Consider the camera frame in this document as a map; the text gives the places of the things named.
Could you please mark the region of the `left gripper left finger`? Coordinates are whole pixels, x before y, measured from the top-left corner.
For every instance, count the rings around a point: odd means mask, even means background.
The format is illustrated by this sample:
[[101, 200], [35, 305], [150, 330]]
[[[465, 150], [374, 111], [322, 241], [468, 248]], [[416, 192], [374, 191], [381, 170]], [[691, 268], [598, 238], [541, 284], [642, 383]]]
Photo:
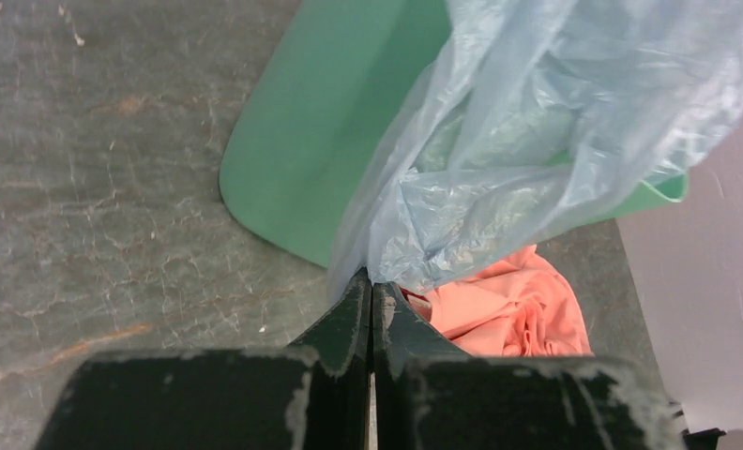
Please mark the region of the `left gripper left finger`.
[[364, 449], [372, 285], [281, 348], [99, 352], [72, 374], [39, 449]]

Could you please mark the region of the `light blue plastic trash bag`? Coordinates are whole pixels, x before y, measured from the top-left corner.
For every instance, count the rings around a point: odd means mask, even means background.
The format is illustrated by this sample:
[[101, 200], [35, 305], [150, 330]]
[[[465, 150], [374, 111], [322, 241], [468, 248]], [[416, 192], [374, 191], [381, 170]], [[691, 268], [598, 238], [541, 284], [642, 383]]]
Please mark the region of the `light blue plastic trash bag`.
[[743, 115], [743, 1], [449, 1], [450, 34], [335, 235], [425, 292], [615, 210], [705, 160]]

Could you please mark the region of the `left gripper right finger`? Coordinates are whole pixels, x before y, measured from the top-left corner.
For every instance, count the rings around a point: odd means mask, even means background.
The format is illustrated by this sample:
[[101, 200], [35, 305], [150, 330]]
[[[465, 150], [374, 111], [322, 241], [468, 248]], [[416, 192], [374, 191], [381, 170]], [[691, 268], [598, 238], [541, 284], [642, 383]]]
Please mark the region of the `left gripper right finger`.
[[474, 357], [392, 284], [374, 287], [382, 449], [681, 449], [663, 394], [632, 364], [591, 356]]

